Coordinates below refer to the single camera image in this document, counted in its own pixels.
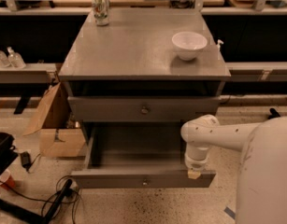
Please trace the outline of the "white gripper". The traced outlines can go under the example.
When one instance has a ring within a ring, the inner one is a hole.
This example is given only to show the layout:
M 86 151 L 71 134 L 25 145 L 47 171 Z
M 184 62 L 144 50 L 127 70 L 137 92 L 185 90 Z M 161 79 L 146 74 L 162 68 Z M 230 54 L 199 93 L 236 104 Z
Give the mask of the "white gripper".
M 196 180 L 201 176 L 199 171 L 206 168 L 208 162 L 209 146 L 195 146 L 193 143 L 186 145 L 184 162 L 188 171 L 188 178 Z

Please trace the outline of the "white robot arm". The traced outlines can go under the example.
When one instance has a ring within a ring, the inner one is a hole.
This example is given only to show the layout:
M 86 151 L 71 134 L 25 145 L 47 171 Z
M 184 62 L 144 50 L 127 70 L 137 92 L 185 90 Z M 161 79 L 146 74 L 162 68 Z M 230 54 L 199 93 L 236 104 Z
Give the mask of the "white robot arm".
M 236 224 L 287 224 L 287 116 L 221 125 L 205 115 L 184 123 L 185 164 L 203 170 L 212 146 L 241 153 Z

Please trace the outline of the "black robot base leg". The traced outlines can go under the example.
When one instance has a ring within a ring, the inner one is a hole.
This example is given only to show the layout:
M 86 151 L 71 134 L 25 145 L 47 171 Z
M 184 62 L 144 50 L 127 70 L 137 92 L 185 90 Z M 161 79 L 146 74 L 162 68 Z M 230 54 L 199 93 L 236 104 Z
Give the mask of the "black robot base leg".
M 280 117 L 279 112 L 275 108 L 270 108 L 269 111 L 270 115 L 268 116 L 268 119 L 275 119 Z

